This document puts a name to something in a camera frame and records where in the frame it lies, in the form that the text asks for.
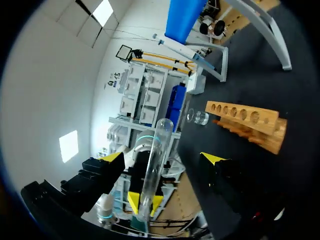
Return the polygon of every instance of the white metal frame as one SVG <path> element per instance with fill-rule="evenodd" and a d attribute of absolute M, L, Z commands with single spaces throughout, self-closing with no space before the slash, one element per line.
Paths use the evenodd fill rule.
<path fill-rule="evenodd" d="M 216 44 L 212 44 L 206 41 L 202 41 L 197 39 L 195 42 L 186 42 L 185 45 L 172 40 L 169 37 L 166 37 L 164 34 L 161 36 L 157 36 L 156 34 L 153 35 L 154 39 L 159 40 L 159 44 L 164 45 L 165 47 L 171 49 L 172 51 L 184 56 L 185 58 L 193 61 L 198 66 L 202 67 L 210 74 L 215 76 L 220 82 L 225 82 L 227 79 L 227 70 L 228 70 L 228 48 L 225 46 L 220 46 Z M 207 62 L 203 57 L 201 57 L 198 53 L 193 51 L 192 49 L 188 48 L 188 45 L 193 46 L 203 46 L 203 47 L 210 47 L 220 50 L 222 52 L 222 67 L 221 73 L 216 71 L 216 68 L 212 66 L 209 62 Z"/>
<path fill-rule="evenodd" d="M 292 69 L 289 52 L 284 37 L 276 23 L 265 10 L 252 0 L 225 0 L 232 7 L 249 19 L 255 28 L 264 36 L 282 64 L 282 69 Z"/>

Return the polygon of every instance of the black table surface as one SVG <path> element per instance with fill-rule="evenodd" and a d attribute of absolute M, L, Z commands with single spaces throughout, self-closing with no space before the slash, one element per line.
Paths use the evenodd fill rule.
<path fill-rule="evenodd" d="M 202 207 L 208 227 L 216 240 L 231 233 L 240 216 L 224 200 L 206 191 L 199 165 L 200 152 L 238 160 L 256 180 L 288 196 L 280 232 L 288 231 L 303 219 L 303 214 L 319 169 L 319 74 L 312 47 L 296 17 L 284 6 L 270 12 L 286 42 L 291 71 L 283 71 L 276 54 L 251 24 L 236 32 L 225 46 L 229 47 L 227 80 L 220 83 L 206 72 L 204 93 L 193 95 L 189 108 L 204 111 L 207 101 L 254 106 L 279 111 L 287 119 L 282 148 L 274 155 L 256 144 L 230 133 L 214 123 L 186 123 L 178 153 Z M 221 68 L 221 55 L 213 52 L 207 60 Z"/>

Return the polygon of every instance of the white wall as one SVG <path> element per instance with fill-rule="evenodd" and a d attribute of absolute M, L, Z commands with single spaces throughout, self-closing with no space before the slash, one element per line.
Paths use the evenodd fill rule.
<path fill-rule="evenodd" d="M 17 191 L 44 179 L 60 187 L 60 181 L 76 174 L 91 156 L 92 99 L 110 39 L 103 32 L 93 48 L 87 45 L 55 18 L 64 11 L 64 4 L 47 1 L 33 14 L 19 34 L 3 74 L 1 145 Z M 83 12 L 78 13 L 82 19 Z M 72 26 L 67 21 L 74 20 L 72 15 L 62 18 Z M 63 163 L 59 138 L 74 130 L 79 152 Z"/>
<path fill-rule="evenodd" d="M 116 58 L 120 47 L 126 45 L 133 49 L 142 49 L 144 52 L 186 61 L 180 54 L 158 45 L 152 39 L 153 34 L 160 35 L 165 32 L 169 6 L 170 0 L 134 0 L 119 22 L 105 52 L 96 82 L 91 120 L 92 155 L 97 154 L 102 147 L 108 147 L 106 145 L 106 134 L 108 128 L 112 125 L 108 122 L 108 119 L 109 117 L 116 117 L 119 112 L 122 95 L 118 93 L 116 87 L 109 87 L 106 83 L 110 80 L 112 73 L 122 73 L 124 69 L 129 68 L 128 63 Z M 191 31 L 189 36 L 208 40 L 206 36 L 195 31 Z M 143 58 L 174 66 L 173 62 L 160 60 L 159 58 L 156 60 L 147 56 Z"/>

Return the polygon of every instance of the cylindrical container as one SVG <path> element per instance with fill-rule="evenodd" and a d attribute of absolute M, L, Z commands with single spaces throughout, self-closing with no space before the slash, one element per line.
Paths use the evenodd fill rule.
<path fill-rule="evenodd" d="M 199 125 L 206 125 L 209 121 L 209 114 L 205 111 L 195 111 L 193 108 L 190 108 L 186 120 L 188 123 L 194 122 Z"/>
<path fill-rule="evenodd" d="M 143 182 L 137 219 L 146 222 L 157 191 L 174 124 L 167 118 L 160 119 L 155 127 L 154 138 Z"/>

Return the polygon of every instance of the white storage bin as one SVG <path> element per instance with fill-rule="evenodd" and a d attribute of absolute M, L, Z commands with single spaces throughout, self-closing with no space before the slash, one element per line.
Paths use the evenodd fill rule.
<path fill-rule="evenodd" d="M 141 124 L 152 124 L 155 116 L 155 110 L 143 107 L 141 110 L 139 123 Z"/>
<path fill-rule="evenodd" d="M 145 93 L 144 105 L 149 107 L 156 107 L 159 101 L 159 97 L 159 93 L 147 90 Z"/>
<path fill-rule="evenodd" d="M 153 72 L 152 74 L 145 73 L 144 77 L 146 79 L 146 83 L 144 84 L 145 87 L 161 89 L 165 75 L 162 73 Z"/>
<path fill-rule="evenodd" d="M 121 100 L 121 105 L 120 105 L 120 112 L 125 114 L 126 113 L 131 114 L 133 106 L 134 106 L 134 100 L 123 96 Z"/>
<path fill-rule="evenodd" d="M 128 128 L 124 126 L 119 126 L 115 130 L 115 133 L 113 134 L 114 142 L 117 144 L 124 145 L 127 140 L 127 135 L 128 135 Z"/>
<path fill-rule="evenodd" d="M 106 133 L 106 139 L 109 141 L 113 141 L 114 140 L 114 131 L 117 129 L 117 125 L 116 124 L 112 124 L 112 126 L 108 129 L 108 132 Z"/>
<path fill-rule="evenodd" d="M 135 78 L 128 78 L 124 87 L 124 95 L 135 95 L 137 94 L 138 82 Z"/>
<path fill-rule="evenodd" d="M 129 72 L 129 78 L 140 79 L 145 72 L 145 68 L 142 65 L 132 64 Z"/>

